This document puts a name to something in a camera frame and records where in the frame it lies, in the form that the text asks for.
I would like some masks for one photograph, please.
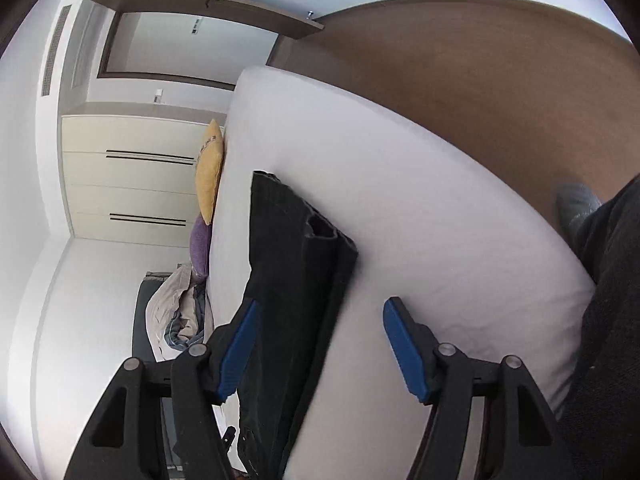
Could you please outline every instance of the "air vent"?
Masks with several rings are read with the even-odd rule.
[[[60,15],[58,16],[58,22],[56,28],[53,31],[53,38],[51,38],[51,44],[49,45],[49,52],[47,54],[47,64],[44,67],[44,78],[42,79],[42,96],[49,95],[51,91],[51,76],[53,74],[53,64],[56,61],[56,53],[58,51],[58,44],[60,43],[60,36],[62,36],[62,29],[65,28],[66,17],[69,15],[71,6],[62,7]]]

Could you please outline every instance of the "bed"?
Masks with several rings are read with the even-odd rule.
[[[406,390],[386,340],[390,296],[469,356],[519,355],[561,409],[593,282],[496,176],[389,110],[271,68],[241,75],[225,143],[207,283],[216,324],[231,320],[250,274],[254,170],[276,174],[360,252],[286,479],[388,480],[409,471],[428,411]],[[223,409],[237,425],[237,397]],[[473,477],[481,421],[476,399],[461,479]],[[235,447],[230,459],[242,468]]]

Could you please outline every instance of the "yellow pillow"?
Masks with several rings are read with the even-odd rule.
[[[222,171],[222,159],[225,145],[218,122],[213,119],[204,135],[204,144],[196,164],[196,194],[204,223],[211,224],[213,209],[216,206],[218,183]]]

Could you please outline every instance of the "dark pants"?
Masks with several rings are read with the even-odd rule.
[[[640,479],[640,179],[591,214],[574,251],[596,283],[560,430],[582,480]]]
[[[245,295],[262,331],[238,388],[238,454],[254,480],[282,477],[320,378],[355,245],[273,175],[254,173]]]

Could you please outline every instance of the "gray sock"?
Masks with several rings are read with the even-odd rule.
[[[563,184],[558,189],[556,206],[558,220],[564,234],[572,244],[585,218],[602,205],[600,199],[585,184]]]

